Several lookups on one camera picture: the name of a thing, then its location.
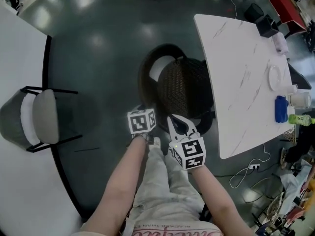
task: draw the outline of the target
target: light gray pants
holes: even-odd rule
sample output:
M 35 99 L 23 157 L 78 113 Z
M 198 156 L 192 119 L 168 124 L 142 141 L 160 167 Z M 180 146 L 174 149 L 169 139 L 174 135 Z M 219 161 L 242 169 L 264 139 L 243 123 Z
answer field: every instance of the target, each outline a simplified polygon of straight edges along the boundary
M 203 206 L 187 171 L 171 153 L 164 156 L 160 149 L 152 149 L 129 219 L 199 221 Z

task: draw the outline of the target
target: marble table top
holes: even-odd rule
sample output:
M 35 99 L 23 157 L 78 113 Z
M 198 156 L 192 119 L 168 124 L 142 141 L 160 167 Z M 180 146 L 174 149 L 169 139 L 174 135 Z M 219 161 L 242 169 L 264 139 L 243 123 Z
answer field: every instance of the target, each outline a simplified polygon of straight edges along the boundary
M 283 90 L 270 89 L 269 66 L 280 68 L 283 87 L 292 82 L 286 56 L 277 53 L 272 38 L 261 37 L 249 22 L 209 15 L 194 20 L 210 74 L 220 157 L 235 156 L 291 129 L 288 122 L 275 122 L 275 99 Z

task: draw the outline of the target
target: white t-shirt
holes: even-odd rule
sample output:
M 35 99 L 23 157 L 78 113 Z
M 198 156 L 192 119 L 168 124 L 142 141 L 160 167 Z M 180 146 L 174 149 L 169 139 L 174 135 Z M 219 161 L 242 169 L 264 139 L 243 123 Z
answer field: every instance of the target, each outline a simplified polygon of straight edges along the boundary
M 79 232 L 72 236 L 104 235 Z M 136 222 L 132 236 L 223 236 L 223 233 L 214 224 L 203 221 L 142 220 Z

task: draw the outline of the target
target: white plate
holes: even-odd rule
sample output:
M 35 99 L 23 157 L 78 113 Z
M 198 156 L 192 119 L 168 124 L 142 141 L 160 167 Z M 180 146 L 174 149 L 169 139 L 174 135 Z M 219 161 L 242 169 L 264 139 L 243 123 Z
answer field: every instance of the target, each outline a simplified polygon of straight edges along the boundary
M 273 91 L 276 91 L 279 89 L 281 85 L 281 71 L 280 68 L 276 65 L 272 65 L 269 68 L 269 86 Z

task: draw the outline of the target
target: red table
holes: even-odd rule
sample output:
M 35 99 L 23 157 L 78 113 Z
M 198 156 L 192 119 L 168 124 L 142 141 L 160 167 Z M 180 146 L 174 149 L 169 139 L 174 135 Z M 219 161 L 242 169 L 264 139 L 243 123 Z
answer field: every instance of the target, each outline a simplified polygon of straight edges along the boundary
M 289 33 L 285 38 L 292 34 L 306 31 L 306 25 L 300 15 L 298 8 L 292 0 L 269 0 L 280 17 L 280 24 L 287 24 Z

